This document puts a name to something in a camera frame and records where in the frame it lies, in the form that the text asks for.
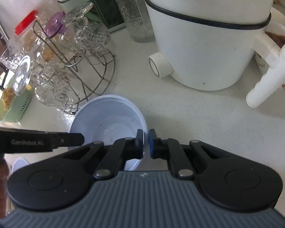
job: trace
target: white countertop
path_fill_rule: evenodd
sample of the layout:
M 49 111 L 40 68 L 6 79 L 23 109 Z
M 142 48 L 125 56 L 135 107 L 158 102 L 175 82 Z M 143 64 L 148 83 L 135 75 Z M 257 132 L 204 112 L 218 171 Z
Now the white countertop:
M 133 42 L 125 29 L 112 37 L 117 44 L 118 61 L 106 94 L 120 95 L 135 103 L 148 128 L 154 128 L 161 138 L 175 138 L 181 143 L 199 139 L 276 170 L 283 179 L 283 192 L 276 208 L 285 215 L 285 91 L 276 91 L 256 109 L 247 105 L 247 93 L 261 78 L 255 60 L 232 87 L 198 91 L 172 77 L 159 79 L 153 74 L 148 56 L 157 51 L 155 42 Z M 71 121 L 72 116 L 44 106 L 34 98 L 19 124 L 0 125 L 68 131 Z M 21 156 L 32 163 L 65 150 Z M 17 157 L 7 155 L 10 162 Z M 137 169 L 162 170 L 166 169 L 166 162 L 152 160 L 147 153 Z

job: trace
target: glass jar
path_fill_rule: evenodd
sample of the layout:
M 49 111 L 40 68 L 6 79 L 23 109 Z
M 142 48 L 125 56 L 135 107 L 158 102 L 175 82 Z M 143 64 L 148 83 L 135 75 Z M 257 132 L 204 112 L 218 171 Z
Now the glass jar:
M 75 43 L 74 29 L 62 24 L 64 17 L 65 13 L 63 11 L 55 13 L 44 28 L 47 39 L 50 38 L 52 41 L 56 41 L 53 43 L 55 43 L 58 50 L 62 53 L 61 57 L 63 60 L 65 60 L 64 56 L 67 59 L 72 59 L 74 56 L 82 55 Z M 53 45 L 54 50 L 59 54 L 60 52 L 57 51 L 56 47 Z
M 144 21 L 150 20 L 148 13 L 145 13 L 146 9 L 142 8 L 144 13 L 141 14 L 141 9 L 139 9 L 135 0 L 116 0 L 116 2 L 132 39 L 136 42 L 154 40 L 152 26 L 150 29 L 149 24 L 144 23 Z
M 32 87 L 36 85 L 37 77 L 44 67 L 60 66 L 64 67 L 64 63 L 57 55 L 45 44 L 43 40 L 47 40 L 42 30 L 26 36 L 23 45 L 23 52 L 26 54 L 20 61 L 20 64 L 15 72 L 14 93 L 21 95 L 26 86 L 29 84 Z M 53 42 L 58 45 L 57 39 L 52 38 Z
M 24 55 L 21 49 L 21 42 L 10 39 L 1 52 L 0 62 L 15 73 Z
M 60 11 L 62 11 L 62 7 L 57 0 L 54 0 L 46 3 L 42 9 L 38 9 L 38 13 L 35 15 L 35 17 L 42 26 L 45 26 L 49 19 Z

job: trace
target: glass cup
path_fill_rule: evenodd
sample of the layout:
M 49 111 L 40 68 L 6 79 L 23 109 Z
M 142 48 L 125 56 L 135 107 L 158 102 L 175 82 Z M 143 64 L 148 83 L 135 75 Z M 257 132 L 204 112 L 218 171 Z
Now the glass cup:
M 69 11 L 63 18 L 62 24 L 66 27 L 73 27 L 76 44 L 85 49 L 88 56 L 114 54 L 116 45 L 113 42 L 106 26 L 98 22 L 88 21 L 84 16 L 91 8 L 91 2 L 85 3 Z
M 48 38 L 56 39 L 56 46 L 60 46 L 59 50 L 67 57 L 72 59 L 74 56 L 81 56 L 82 51 L 76 45 L 75 32 L 72 26 L 62 24 L 65 17 L 64 12 L 55 13 L 45 26 L 45 33 Z
M 23 46 L 23 51 L 26 54 L 30 55 L 32 60 L 34 61 L 34 67 L 38 64 L 40 64 L 42 67 L 48 64 L 58 64 L 59 66 L 64 67 L 64 63 L 55 54 L 55 52 L 58 54 L 59 52 L 51 43 L 53 42 L 59 48 L 60 51 L 63 51 L 63 49 L 59 45 L 58 36 L 52 38 L 50 42 L 42 30 L 38 30 L 36 33 L 40 38 L 33 33 L 26 38 Z M 47 42 L 51 46 L 51 48 L 55 50 L 55 52 L 53 52 L 45 42 Z
M 15 73 L 23 57 L 24 53 L 22 50 L 7 44 L 2 50 L 0 62 L 10 71 Z
M 38 74 L 35 95 L 44 105 L 76 111 L 77 103 L 83 95 L 77 91 L 78 84 L 80 81 L 72 73 L 59 66 L 48 66 Z
M 144 0 L 115 0 L 131 38 L 136 42 L 154 40 L 149 14 Z
M 43 10 L 40 10 L 39 13 L 35 15 L 38 22 L 45 26 L 49 19 L 57 12 L 62 11 L 62 8 L 57 0 L 49 2 L 44 6 Z

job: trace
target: white plastic bowl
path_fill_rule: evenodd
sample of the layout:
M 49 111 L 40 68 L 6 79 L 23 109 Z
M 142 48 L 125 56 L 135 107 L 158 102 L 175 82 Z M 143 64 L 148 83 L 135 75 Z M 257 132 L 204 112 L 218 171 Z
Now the white plastic bowl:
M 125 137 L 136 137 L 137 130 L 144 131 L 144 145 L 148 144 L 146 121 L 128 99 L 117 95 L 103 95 L 87 102 L 75 115 L 70 133 L 82 133 L 84 144 L 103 141 L 105 146 Z M 126 163 L 125 170 L 135 170 L 140 160 Z
M 11 173 L 13 174 L 15 171 L 19 170 L 22 167 L 28 166 L 29 162 L 25 158 L 17 158 L 13 163 L 11 168 Z

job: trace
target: glass vase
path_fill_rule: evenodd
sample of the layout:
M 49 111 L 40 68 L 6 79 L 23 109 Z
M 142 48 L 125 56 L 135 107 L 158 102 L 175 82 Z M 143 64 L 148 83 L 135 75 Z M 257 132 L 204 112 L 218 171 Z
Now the glass vase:
M 125 21 L 127 30 L 131 38 L 136 42 L 150 42 L 154 40 L 154 33 L 151 28 L 144 22 L 150 20 L 148 13 L 141 14 L 141 10 L 137 6 L 135 0 L 116 0 L 120 13 Z M 139 3 L 139 6 L 146 6 L 144 3 Z

